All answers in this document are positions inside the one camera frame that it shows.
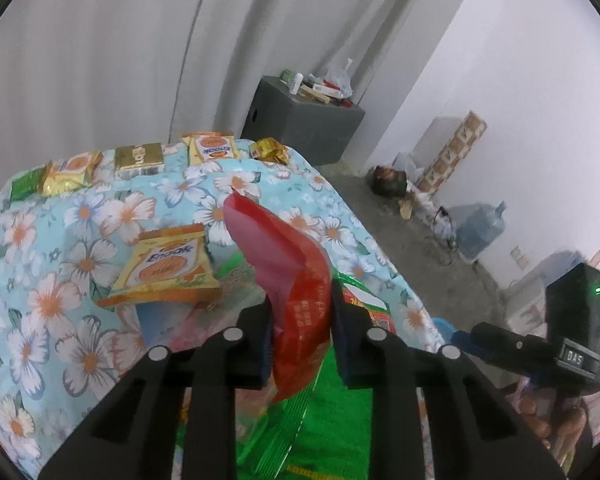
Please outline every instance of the gold packet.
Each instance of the gold packet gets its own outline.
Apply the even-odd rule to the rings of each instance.
[[[50,161],[40,180],[40,195],[53,196],[90,186],[93,170],[101,160],[101,152],[84,152],[66,160]]]
[[[189,147],[190,166],[217,158],[240,158],[231,133],[196,132],[183,134],[182,140]]]
[[[273,137],[256,140],[251,145],[251,156],[263,162],[276,162],[277,164],[289,164],[289,151]]]
[[[211,302],[220,296],[205,250],[205,227],[193,224],[142,233],[107,298],[98,306],[149,301]]]
[[[116,178],[129,180],[139,175],[155,175],[164,171],[160,142],[116,148],[113,158]]]

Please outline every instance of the plastic water gallon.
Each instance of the plastic water gallon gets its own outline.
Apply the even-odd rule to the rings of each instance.
[[[460,255],[474,261],[504,231],[502,212],[507,208],[504,202],[498,207],[480,204],[469,218],[456,231]]]

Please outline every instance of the floor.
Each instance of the floor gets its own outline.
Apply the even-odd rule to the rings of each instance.
[[[443,317],[456,329],[466,331],[481,321],[503,325],[504,309],[496,284],[482,266],[468,265],[442,248],[429,227],[416,217],[403,220],[395,199],[374,195],[364,179],[351,174],[342,163],[317,169],[358,216],[433,317]],[[515,380],[498,368],[477,364],[497,387]]]

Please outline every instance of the red snack packet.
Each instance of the red snack packet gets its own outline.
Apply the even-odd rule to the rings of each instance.
[[[236,192],[224,201],[224,222],[271,301],[274,402],[287,399],[311,382],[329,348],[329,258],[313,239]]]

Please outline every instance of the floral tablecloth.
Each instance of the floral tablecloth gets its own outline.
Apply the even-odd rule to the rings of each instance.
[[[289,166],[267,164],[248,158],[248,143],[238,141],[241,160],[192,167],[184,144],[164,146],[165,172],[129,181],[114,179],[109,150],[93,187],[14,203],[10,183],[1,190],[0,443],[27,477],[38,476],[146,351],[134,305],[109,311],[94,304],[108,294],[138,235],[201,222],[217,269],[237,251],[222,216],[232,188],[318,240],[338,270],[391,305],[407,343],[431,351],[443,343],[420,300],[333,187],[293,150]],[[253,304],[239,280],[221,285],[226,294],[218,309]],[[204,315],[190,346],[218,327],[205,325]]]

